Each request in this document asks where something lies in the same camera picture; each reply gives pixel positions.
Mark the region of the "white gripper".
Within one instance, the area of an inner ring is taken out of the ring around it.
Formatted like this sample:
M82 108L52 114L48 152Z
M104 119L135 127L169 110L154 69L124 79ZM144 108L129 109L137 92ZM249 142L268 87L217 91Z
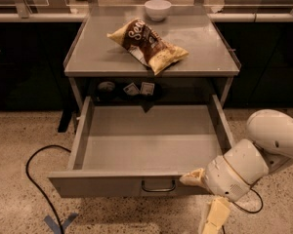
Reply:
M250 190L250 186L230 167L223 156L217 156L205 170L199 168L182 175L180 182L186 186L207 186L211 193L222 196L214 197L206 204L198 234L218 234L230 215L230 201L236 202Z

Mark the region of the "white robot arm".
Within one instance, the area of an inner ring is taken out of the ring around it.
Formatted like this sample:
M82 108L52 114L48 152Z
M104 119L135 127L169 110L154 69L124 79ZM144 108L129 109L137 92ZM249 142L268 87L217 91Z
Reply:
M270 109L253 113L246 123L246 138L206 167L180 178L182 184L202 187L214 196L203 211L198 234L218 234L230 215L230 204L262 177L292 164L293 118Z

